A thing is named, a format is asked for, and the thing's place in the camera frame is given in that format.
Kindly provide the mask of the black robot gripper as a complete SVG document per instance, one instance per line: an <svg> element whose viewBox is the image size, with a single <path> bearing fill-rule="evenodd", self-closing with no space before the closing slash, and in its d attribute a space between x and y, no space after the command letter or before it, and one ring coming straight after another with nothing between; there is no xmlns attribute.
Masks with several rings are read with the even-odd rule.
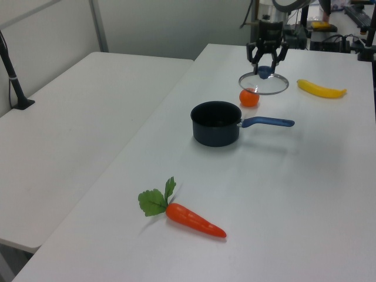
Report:
<svg viewBox="0 0 376 282"><path fill-rule="evenodd" d="M272 63L271 70L275 72L276 66L286 58L289 48L287 42L281 42L283 38L284 22L266 22L260 21L258 23L258 40L261 43L274 43L280 47L274 46L271 52ZM264 55L264 48L257 42L246 44L247 59L253 66L253 73L258 73L259 61Z"/></svg>

